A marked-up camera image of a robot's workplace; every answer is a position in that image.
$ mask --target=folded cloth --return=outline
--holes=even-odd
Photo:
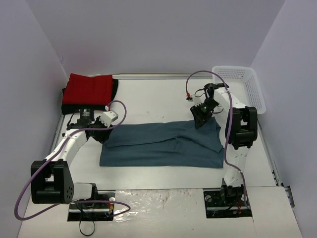
[[[193,120],[121,125],[103,144],[100,166],[222,168],[219,132],[214,118],[199,129]]]
[[[104,110],[114,99],[117,89],[118,80],[112,75],[87,77],[72,73],[63,90],[62,113],[74,113],[79,109]]]

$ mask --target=dark teal fabric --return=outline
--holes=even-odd
[[[214,118],[199,129],[193,120],[121,125],[103,144],[100,166],[222,168],[219,132]]]

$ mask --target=white table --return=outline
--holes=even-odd
[[[193,80],[190,92],[208,82]],[[243,101],[234,85],[230,87]],[[116,99],[127,106],[125,123],[192,119],[191,103],[185,100],[184,80],[121,80]],[[112,109],[123,115],[120,104],[114,104]],[[219,117],[223,117],[217,120],[221,125],[226,114]],[[66,116],[62,131],[68,119]],[[202,188],[220,187],[223,169],[99,167],[101,148],[101,144],[90,139],[80,149],[70,167],[73,181],[94,182],[99,190],[117,190],[116,200],[132,205],[132,210],[114,222],[97,222],[92,237],[301,237],[284,188],[275,186],[259,136],[245,168],[252,218],[206,219]],[[44,207],[30,201],[26,216]],[[67,209],[68,206],[60,205],[23,222],[19,238],[82,237],[78,223],[66,222]]]

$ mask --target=gray wall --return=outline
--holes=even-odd
[[[252,63],[264,94],[264,137],[291,185],[304,238],[317,234],[317,2],[287,0]]]
[[[24,0],[0,2],[0,32],[0,236],[12,238],[21,224],[15,201],[32,162],[49,152],[67,79]]]
[[[27,0],[65,71],[250,66],[284,0]]]

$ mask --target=white basket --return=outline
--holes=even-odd
[[[244,104],[255,107],[258,114],[263,114],[266,111],[262,91],[258,82],[256,72],[249,67],[239,66],[215,66],[212,71],[219,74],[223,80],[231,88],[234,87],[242,99],[236,95]],[[220,83],[221,80],[213,75],[213,82]]]

